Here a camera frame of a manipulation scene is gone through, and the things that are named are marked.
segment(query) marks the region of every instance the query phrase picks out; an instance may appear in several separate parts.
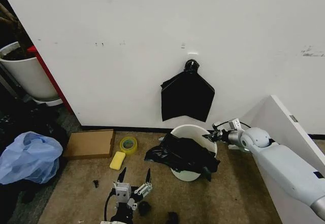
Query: black trash bag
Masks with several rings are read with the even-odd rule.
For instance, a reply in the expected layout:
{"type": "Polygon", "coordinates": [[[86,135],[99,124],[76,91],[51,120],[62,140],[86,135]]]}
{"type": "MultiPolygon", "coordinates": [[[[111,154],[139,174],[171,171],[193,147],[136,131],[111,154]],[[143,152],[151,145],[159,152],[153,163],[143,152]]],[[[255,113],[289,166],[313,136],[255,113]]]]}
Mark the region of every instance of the black trash bag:
{"type": "Polygon", "coordinates": [[[163,121],[178,116],[207,120],[214,88],[198,74],[199,66],[195,60],[188,60],[183,72],[161,85],[163,121]]]}
{"type": "Polygon", "coordinates": [[[149,149],[144,160],[165,164],[177,172],[200,173],[209,181],[211,173],[218,170],[220,163],[214,152],[202,147],[195,140],[177,138],[172,134],[166,134],[160,145],[149,149]]]}

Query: white wall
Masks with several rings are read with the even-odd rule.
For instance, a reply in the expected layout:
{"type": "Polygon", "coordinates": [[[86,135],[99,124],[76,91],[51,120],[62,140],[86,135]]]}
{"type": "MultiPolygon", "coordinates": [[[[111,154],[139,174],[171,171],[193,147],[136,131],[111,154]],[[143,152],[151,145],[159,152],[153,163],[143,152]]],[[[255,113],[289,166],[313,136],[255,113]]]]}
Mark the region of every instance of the white wall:
{"type": "Polygon", "coordinates": [[[325,134],[325,0],[9,2],[83,125],[210,128],[276,94],[325,134]],[[208,120],[162,122],[160,84],[188,52],[216,91],[208,120]]]}

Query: brown carpet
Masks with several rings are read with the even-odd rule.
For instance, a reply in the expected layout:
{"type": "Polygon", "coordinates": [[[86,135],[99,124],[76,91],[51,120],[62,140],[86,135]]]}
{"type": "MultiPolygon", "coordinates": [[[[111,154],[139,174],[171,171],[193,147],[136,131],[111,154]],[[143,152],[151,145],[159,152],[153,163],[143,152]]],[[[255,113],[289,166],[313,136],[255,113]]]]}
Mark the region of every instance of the brown carpet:
{"type": "MultiPolygon", "coordinates": [[[[127,156],[125,182],[139,186],[151,168],[152,192],[146,201],[151,211],[140,217],[134,212],[134,223],[165,223],[167,212],[179,215],[180,223],[281,223],[262,177],[249,153],[228,150],[218,143],[221,160],[212,181],[199,178],[193,182],[178,180],[171,170],[158,163],[143,161],[145,152],[158,144],[164,134],[116,132],[114,152],[124,136],[135,136],[138,151],[127,156]]],[[[109,168],[111,159],[70,161],[65,168],[39,224],[97,224],[103,220],[104,204],[112,183],[120,171],[109,168]],[[99,187],[92,181],[97,179],[99,187]]],[[[108,207],[108,217],[115,214],[115,198],[108,207]]]]}

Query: white plant pot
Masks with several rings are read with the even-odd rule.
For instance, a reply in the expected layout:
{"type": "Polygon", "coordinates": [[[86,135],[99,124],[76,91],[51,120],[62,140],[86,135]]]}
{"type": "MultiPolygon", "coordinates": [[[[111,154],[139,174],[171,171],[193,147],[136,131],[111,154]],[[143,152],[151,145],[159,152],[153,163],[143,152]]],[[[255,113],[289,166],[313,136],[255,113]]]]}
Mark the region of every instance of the white plant pot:
{"type": "MultiPolygon", "coordinates": [[[[215,156],[217,156],[217,144],[212,143],[210,140],[202,137],[202,135],[210,134],[210,133],[200,126],[191,125],[191,124],[181,125],[181,126],[174,128],[171,131],[171,134],[178,138],[194,139],[202,147],[205,147],[209,151],[214,152],[215,156]]],[[[186,182],[194,181],[201,175],[196,172],[189,172],[189,171],[176,172],[173,169],[171,169],[171,170],[172,170],[172,173],[175,175],[175,177],[177,177],[178,179],[180,179],[182,181],[186,181],[186,182]]]]}
{"type": "Polygon", "coordinates": [[[58,100],[59,95],[44,72],[36,57],[24,60],[4,60],[3,57],[19,48],[18,42],[0,49],[0,62],[25,89],[25,91],[39,102],[58,100]]]}

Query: tape roll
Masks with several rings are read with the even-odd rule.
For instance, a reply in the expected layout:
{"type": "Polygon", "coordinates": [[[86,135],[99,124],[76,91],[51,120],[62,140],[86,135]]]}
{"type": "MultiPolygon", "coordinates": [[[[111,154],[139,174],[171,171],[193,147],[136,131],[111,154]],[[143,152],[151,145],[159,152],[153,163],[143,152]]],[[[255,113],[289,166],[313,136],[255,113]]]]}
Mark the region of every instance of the tape roll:
{"type": "Polygon", "coordinates": [[[134,137],[125,137],[120,141],[120,149],[126,155],[133,154],[138,148],[137,139],[134,137]]]}

